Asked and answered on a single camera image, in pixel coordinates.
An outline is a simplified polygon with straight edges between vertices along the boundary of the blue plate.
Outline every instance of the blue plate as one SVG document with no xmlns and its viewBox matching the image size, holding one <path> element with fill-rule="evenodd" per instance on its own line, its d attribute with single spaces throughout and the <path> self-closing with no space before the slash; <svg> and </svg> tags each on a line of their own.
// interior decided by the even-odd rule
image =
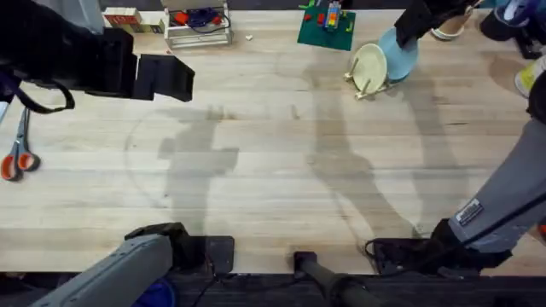
<svg viewBox="0 0 546 307">
<path fill-rule="evenodd" d="M 386 57 L 386 75 L 392 82 L 406 78 L 417 64 L 417 40 L 409 41 L 403 49 L 396 43 L 396 28 L 391 28 L 379 39 L 379 47 Z"/>
</svg>

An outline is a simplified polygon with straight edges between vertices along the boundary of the plate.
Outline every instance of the plate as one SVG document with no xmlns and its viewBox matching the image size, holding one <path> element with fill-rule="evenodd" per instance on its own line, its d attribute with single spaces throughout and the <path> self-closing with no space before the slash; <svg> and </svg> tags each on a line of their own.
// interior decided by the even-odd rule
<svg viewBox="0 0 546 307">
<path fill-rule="evenodd" d="M 408 76 L 417 64 L 417 40 L 409 41 L 401 49 L 396 42 L 396 28 L 393 27 L 381 36 L 378 44 L 386 57 L 387 77 L 396 82 Z"/>
<path fill-rule="evenodd" d="M 386 79 L 386 57 L 374 43 L 367 43 L 362 46 L 353 58 L 358 63 L 352 72 L 352 79 L 358 90 L 362 90 L 366 83 L 366 94 L 373 94 L 385 83 Z"/>
</svg>

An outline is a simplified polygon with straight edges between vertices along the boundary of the orange scissor handle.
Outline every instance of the orange scissor handle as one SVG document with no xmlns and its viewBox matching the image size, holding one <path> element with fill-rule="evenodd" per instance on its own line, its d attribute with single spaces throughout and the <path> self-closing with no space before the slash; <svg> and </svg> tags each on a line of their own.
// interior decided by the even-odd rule
<svg viewBox="0 0 546 307">
<path fill-rule="evenodd" d="M 22 171 L 35 171 L 40 166 L 40 158 L 34 153 L 25 152 L 19 156 L 17 165 Z"/>
<path fill-rule="evenodd" d="M 23 177 L 23 171 L 15 163 L 15 156 L 9 155 L 2 160 L 2 178 L 17 182 Z"/>
</svg>

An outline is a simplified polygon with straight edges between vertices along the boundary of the scissors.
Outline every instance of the scissors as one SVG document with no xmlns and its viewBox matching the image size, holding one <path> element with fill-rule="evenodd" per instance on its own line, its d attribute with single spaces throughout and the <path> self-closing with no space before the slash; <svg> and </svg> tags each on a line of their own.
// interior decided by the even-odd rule
<svg viewBox="0 0 546 307">
<path fill-rule="evenodd" d="M 35 171 L 40 166 L 40 158 L 28 150 L 28 119 L 30 111 L 25 107 L 20 117 L 17 138 L 11 152 L 2 160 L 2 178 L 18 182 L 23 178 L 23 171 Z"/>
</svg>

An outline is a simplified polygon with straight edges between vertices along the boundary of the red toy block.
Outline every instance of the red toy block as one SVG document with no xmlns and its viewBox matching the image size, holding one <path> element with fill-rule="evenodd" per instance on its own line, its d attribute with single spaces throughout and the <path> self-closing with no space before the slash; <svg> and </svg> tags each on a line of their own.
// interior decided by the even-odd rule
<svg viewBox="0 0 546 307">
<path fill-rule="evenodd" d="M 176 20 L 180 26 L 185 26 L 186 22 L 188 22 L 188 18 L 189 16 L 186 13 L 177 13 L 174 15 L 174 20 Z"/>
<path fill-rule="evenodd" d="M 221 24 L 221 23 L 222 23 L 222 17 L 220 17 L 219 15 L 216 16 L 216 17 L 214 17 L 214 18 L 212 19 L 212 23 L 215 24 L 215 25 Z"/>
<path fill-rule="evenodd" d="M 324 14 L 319 14 L 317 18 L 317 24 L 321 26 L 324 23 Z"/>
</svg>

